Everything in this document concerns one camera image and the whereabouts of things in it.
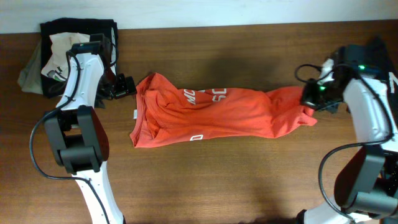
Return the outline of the orange soccer t-shirt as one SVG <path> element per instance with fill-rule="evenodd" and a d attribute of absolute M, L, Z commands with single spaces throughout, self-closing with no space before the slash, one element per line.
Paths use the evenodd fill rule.
<path fill-rule="evenodd" d="M 301 105 L 303 89 L 178 89 L 153 73 L 137 85 L 135 148 L 235 136 L 275 139 L 317 123 L 314 110 Z"/>

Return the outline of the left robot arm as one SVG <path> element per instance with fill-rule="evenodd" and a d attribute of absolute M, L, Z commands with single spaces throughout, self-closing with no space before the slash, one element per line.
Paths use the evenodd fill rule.
<path fill-rule="evenodd" d="M 40 120 L 55 162 L 74 180 L 93 223 L 125 223 L 108 177 L 109 141 L 95 113 L 95 102 L 104 92 L 110 100 L 136 94 L 132 77 L 117 74 L 116 45 L 103 34 L 73 44 L 66 52 L 68 78 L 55 109 Z"/>

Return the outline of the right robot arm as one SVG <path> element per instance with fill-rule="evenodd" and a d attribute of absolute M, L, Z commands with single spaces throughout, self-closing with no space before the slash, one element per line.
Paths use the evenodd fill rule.
<path fill-rule="evenodd" d="M 397 77 L 382 44 L 338 48 L 305 81 L 301 104 L 353 120 L 357 153 L 338 174 L 332 196 L 301 211 L 297 223 L 397 222 Z"/>

